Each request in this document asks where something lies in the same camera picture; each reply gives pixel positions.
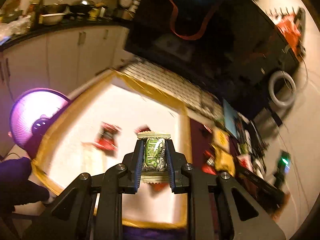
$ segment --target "purple glowing fan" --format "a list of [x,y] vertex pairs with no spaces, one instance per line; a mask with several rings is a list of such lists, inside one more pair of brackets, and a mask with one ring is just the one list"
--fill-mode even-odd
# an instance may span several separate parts
[[28,140],[46,127],[46,122],[70,100],[63,94],[46,88],[23,93],[14,103],[10,128],[15,143],[25,149]]

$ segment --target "silver bolt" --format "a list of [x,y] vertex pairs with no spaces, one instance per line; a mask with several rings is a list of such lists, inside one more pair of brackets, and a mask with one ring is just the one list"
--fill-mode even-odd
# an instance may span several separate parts
[[191,163],[186,163],[185,165],[183,165],[183,168],[186,169],[187,171],[190,171],[193,169],[193,166]]
[[230,179],[230,174],[227,172],[223,172],[220,174],[221,178],[223,179]]
[[123,171],[125,169],[125,165],[123,163],[119,163],[117,166],[116,166],[116,169],[119,170],[119,171]]
[[81,179],[81,180],[86,180],[86,179],[88,179],[88,178],[89,178],[89,174],[88,174],[88,173],[84,172],[84,173],[81,173],[81,174],[80,174],[80,179]]

